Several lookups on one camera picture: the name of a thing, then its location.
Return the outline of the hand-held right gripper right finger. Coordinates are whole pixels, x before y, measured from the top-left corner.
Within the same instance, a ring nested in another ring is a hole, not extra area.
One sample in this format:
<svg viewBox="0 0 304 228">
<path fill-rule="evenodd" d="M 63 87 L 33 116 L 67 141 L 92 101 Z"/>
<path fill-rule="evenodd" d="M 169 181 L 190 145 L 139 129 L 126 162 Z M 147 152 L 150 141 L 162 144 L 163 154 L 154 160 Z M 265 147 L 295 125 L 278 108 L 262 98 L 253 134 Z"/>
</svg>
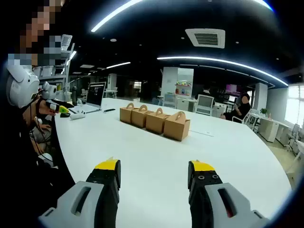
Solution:
<svg viewBox="0 0 304 228">
<path fill-rule="evenodd" d="M 193 228 L 263 228 L 269 222 L 209 164 L 189 161 L 188 189 Z"/>
</svg>

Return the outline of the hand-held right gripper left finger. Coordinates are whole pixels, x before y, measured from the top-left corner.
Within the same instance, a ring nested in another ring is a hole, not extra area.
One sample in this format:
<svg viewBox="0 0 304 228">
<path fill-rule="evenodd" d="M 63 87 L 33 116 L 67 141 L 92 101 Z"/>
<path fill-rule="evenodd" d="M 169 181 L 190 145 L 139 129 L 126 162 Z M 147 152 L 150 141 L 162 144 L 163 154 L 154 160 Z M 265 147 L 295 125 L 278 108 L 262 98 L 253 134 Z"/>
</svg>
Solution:
<svg viewBox="0 0 304 228">
<path fill-rule="evenodd" d="M 121 186 L 121 161 L 96 165 L 38 219 L 44 228 L 115 228 Z"/>
</svg>

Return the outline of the person's left hand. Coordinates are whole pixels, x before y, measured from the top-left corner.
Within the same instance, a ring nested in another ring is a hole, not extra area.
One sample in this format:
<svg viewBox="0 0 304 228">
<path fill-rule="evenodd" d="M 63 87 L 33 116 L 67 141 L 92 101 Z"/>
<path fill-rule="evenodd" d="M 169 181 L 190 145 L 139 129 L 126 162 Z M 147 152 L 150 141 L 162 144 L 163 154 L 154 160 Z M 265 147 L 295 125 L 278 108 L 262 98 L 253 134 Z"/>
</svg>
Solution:
<svg viewBox="0 0 304 228">
<path fill-rule="evenodd" d="M 54 111 L 53 109 L 49 108 L 47 106 L 47 103 L 45 100 L 39 100 L 36 108 L 38 109 L 36 111 L 37 114 L 40 115 L 51 115 L 51 116 L 55 116 L 56 115 L 56 111 Z"/>
</svg>

